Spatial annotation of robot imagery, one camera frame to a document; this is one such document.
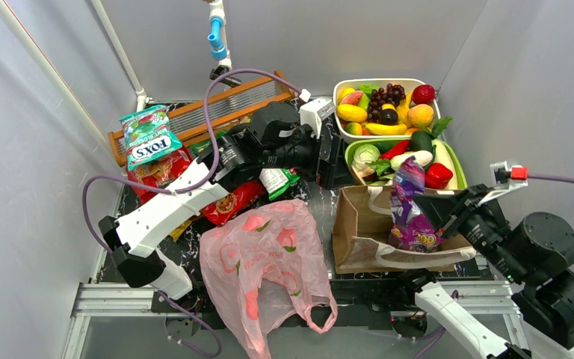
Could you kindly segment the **purple Fox's berries candy bag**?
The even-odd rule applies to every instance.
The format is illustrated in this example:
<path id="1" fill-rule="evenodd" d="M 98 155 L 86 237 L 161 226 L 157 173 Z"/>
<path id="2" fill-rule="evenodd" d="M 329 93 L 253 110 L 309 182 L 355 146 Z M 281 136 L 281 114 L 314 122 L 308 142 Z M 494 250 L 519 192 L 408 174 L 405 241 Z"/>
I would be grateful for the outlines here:
<path id="1" fill-rule="evenodd" d="M 430 229 L 430 223 L 415 202 L 417 195 L 425 193 L 425 171 L 415 156 L 405 159 L 395 172 L 389 197 L 393 224 L 404 235 L 414 230 Z"/>

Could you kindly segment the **brown burlap tote bag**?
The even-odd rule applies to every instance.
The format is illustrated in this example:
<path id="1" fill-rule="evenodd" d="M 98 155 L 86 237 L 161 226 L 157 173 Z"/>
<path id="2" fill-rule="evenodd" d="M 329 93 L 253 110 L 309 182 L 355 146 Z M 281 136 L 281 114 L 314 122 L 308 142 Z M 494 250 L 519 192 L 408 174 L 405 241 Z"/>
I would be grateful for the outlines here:
<path id="1" fill-rule="evenodd" d="M 449 271 L 473 259 L 477 251 L 456 235 L 432 253 L 396 248 L 388 243 L 393 227 L 389 186 L 354 185 L 341 188 L 332 230 L 338 274 L 427 269 Z"/>

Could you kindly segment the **pink plastic grocery bag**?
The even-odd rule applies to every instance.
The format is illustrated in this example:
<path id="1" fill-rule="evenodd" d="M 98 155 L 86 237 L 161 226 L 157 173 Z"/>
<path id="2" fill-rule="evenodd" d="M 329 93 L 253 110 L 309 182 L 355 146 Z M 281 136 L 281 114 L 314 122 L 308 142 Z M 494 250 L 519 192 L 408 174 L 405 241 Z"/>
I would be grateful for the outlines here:
<path id="1" fill-rule="evenodd" d="M 269 358 L 268 333 L 293 315 L 319 334 L 336 323 L 317 224 L 302 200 L 269 203 L 205 232 L 199 259 L 212 304 L 249 358 Z"/>

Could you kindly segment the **purple grape candy bag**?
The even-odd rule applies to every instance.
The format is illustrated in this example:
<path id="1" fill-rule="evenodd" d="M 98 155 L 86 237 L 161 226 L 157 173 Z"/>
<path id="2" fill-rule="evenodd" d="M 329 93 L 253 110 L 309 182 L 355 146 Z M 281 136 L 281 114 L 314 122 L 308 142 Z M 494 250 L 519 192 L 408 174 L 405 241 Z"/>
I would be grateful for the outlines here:
<path id="1" fill-rule="evenodd" d="M 419 216 L 405 224 L 393 224 L 387 243 L 401 250 L 427 254 L 437 251 L 444 240 L 426 217 Z"/>

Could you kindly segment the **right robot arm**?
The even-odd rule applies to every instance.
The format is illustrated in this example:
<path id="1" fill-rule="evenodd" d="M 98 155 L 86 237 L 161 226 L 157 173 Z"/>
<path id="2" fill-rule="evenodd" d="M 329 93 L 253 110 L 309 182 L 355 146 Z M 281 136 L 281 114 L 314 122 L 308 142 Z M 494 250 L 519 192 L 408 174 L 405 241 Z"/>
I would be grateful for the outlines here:
<path id="1" fill-rule="evenodd" d="M 476 358 L 574 358 L 574 230 L 547 212 L 515 227 L 498 199 L 513 186 L 476 185 L 458 194 L 423 194 L 415 201 L 439 235 L 460 234 L 511 283 L 531 338 L 524 349 L 482 325 L 426 271 L 407 275 L 407 293 Z"/>

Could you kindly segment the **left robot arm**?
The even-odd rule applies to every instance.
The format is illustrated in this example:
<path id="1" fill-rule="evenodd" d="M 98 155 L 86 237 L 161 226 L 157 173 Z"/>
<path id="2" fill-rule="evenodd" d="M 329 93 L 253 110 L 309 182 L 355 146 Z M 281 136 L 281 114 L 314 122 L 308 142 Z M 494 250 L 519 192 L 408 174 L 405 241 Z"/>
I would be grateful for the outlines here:
<path id="1" fill-rule="evenodd" d="M 233 126 L 201 151 L 180 177 L 157 189 L 144 205 L 119 218 L 101 219 L 103 239 L 127 284 L 152 286 L 174 300 L 187 295 L 193 289 L 190 277 L 158 252 L 159 243 L 265 168 L 294 169 L 322 188 L 338 187 L 347 170 L 342 140 L 324 125 L 335 109 L 328 97 L 299 108 L 270 102 L 253 113 L 250 122 Z"/>

